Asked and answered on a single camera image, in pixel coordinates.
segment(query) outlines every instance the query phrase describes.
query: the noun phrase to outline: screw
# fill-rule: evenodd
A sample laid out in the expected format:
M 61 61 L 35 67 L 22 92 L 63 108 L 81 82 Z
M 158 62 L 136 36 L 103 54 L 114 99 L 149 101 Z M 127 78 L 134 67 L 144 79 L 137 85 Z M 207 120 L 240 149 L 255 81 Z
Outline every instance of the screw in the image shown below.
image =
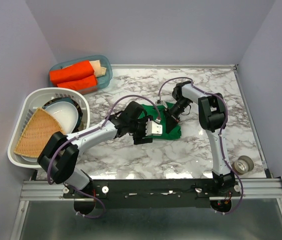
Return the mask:
M 235 185 L 234 186 L 234 191 L 240 192 L 241 191 L 241 187 L 239 185 Z
M 195 191 L 199 194 L 199 193 L 202 193 L 202 188 L 199 188 L 199 187 L 196 187 L 195 188 Z
M 102 187 L 102 192 L 107 194 L 109 192 L 109 188 L 107 186 Z
M 66 186 L 63 188 L 62 191 L 63 191 L 64 194 L 67 194 L 67 193 L 70 192 L 69 188 L 67 188 Z

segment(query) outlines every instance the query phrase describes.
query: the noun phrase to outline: metal rail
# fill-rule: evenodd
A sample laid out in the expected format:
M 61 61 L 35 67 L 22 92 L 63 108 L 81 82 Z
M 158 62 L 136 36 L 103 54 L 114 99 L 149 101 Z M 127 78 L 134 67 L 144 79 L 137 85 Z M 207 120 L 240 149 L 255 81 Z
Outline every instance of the metal rail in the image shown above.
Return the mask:
M 279 178 L 243 178 L 244 199 L 282 198 L 282 181 Z M 48 185 L 46 181 L 25 181 L 20 201 L 92 201 L 90 198 L 63 198 L 63 186 Z M 210 197 L 210 200 L 222 200 L 224 196 Z

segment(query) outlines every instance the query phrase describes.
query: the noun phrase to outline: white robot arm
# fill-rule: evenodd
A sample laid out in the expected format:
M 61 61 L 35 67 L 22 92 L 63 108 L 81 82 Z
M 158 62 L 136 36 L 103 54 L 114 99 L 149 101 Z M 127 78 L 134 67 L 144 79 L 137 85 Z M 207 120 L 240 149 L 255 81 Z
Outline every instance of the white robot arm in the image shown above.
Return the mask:
M 184 112 L 187 106 L 191 103 L 196 103 L 199 108 L 199 123 L 206 131 L 211 146 L 213 158 L 212 173 L 216 177 L 229 175 L 231 170 L 226 164 L 226 162 L 230 164 L 227 146 L 225 143 L 222 145 L 225 156 L 225 159 L 223 159 L 218 131 L 226 117 L 224 104 L 216 96 L 205 94 L 193 88 L 191 81 L 178 83 L 173 89 L 172 96 L 177 102 L 170 109 L 165 109 L 167 131 L 171 131 L 178 124 L 180 121 L 179 115 Z M 221 137 L 224 140 L 222 142 L 225 142 L 225 130 L 222 131 Z
M 198 104 L 200 98 L 209 98 L 210 96 L 204 94 L 191 86 L 191 83 L 185 84 L 181 87 L 181 93 L 184 98 L 190 99 L 192 102 Z M 209 138 L 212 158 L 213 158 L 213 169 L 212 171 L 217 175 L 226 175 L 230 173 L 230 169 L 227 167 L 225 161 L 229 163 L 228 157 L 228 150 L 227 145 L 223 144 L 223 151 L 225 154 L 225 161 L 223 160 L 222 152 L 221 152 L 221 145 L 220 145 L 220 138 L 219 138 L 219 131 L 216 129 L 212 132 L 209 129 L 205 129 L 205 132 Z M 225 141 L 225 129 L 222 131 L 222 139 Z
M 88 129 L 68 135 L 56 132 L 44 147 L 37 162 L 47 173 L 49 172 L 48 176 L 50 175 L 56 184 L 66 183 L 83 190 L 91 179 L 76 168 L 76 163 L 78 156 L 86 150 L 125 134 L 133 136 L 135 145 L 152 143 L 151 136 L 159 136 L 162 131 L 162 125 L 153 121 L 153 116 L 148 115 L 140 104 L 132 101 L 125 110 L 112 114 L 108 120 L 103 120 Z M 62 148 L 62 151 L 53 159 L 59 148 Z
M 211 146 L 213 179 L 219 189 L 234 186 L 234 174 L 226 164 L 229 163 L 227 147 L 223 144 L 225 156 L 225 159 L 223 159 L 219 131 L 217 131 L 222 127 L 226 117 L 223 103 L 215 96 L 196 90 L 189 81 L 178 83 L 172 96 L 177 102 L 173 107 L 166 108 L 164 111 L 166 132 L 169 133 L 178 124 L 180 121 L 179 115 L 184 112 L 187 106 L 193 102 L 198 104 L 199 122 L 206 131 Z M 142 112 L 145 113 L 145 117 L 139 119 Z M 53 155 L 60 146 L 67 143 L 62 148 L 63 151 L 58 153 L 57 158 L 52 162 L 50 176 L 57 184 L 67 183 L 83 190 L 91 182 L 91 179 L 75 167 L 78 156 L 103 141 L 120 138 L 125 134 L 133 136 L 135 145 L 151 143 L 152 138 L 148 136 L 161 135 L 162 126 L 154 122 L 153 117 L 147 115 L 141 105 L 132 101 L 124 111 L 111 115 L 106 123 L 102 121 L 86 130 L 69 135 L 63 135 L 60 132 L 55 133 L 37 161 L 48 172 Z

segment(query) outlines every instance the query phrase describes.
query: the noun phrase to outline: white plate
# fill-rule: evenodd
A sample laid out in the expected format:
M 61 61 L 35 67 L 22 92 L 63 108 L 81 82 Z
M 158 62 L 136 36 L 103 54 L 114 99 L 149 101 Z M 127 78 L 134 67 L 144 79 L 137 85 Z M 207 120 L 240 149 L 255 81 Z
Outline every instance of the white plate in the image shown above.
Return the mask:
M 67 101 L 57 101 L 47 106 L 45 110 L 58 121 L 65 134 L 70 134 L 73 132 L 79 117 L 77 108 L 73 104 Z M 32 163 L 37 161 L 36 157 L 21 157 L 24 160 Z

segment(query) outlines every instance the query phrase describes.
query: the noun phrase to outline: metal panel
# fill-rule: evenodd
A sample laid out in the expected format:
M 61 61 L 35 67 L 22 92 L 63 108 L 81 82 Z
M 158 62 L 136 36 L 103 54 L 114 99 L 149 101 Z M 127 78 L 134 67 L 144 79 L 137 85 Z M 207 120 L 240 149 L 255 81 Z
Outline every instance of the metal panel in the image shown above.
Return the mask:
M 10 240 L 20 239 L 22 228 L 24 226 L 27 215 L 28 206 L 29 201 L 20 201 Z
M 194 207 L 109 209 L 99 220 L 76 216 L 68 201 L 36 201 L 21 239 L 282 240 L 282 216 L 276 199 L 244 200 L 226 216 Z

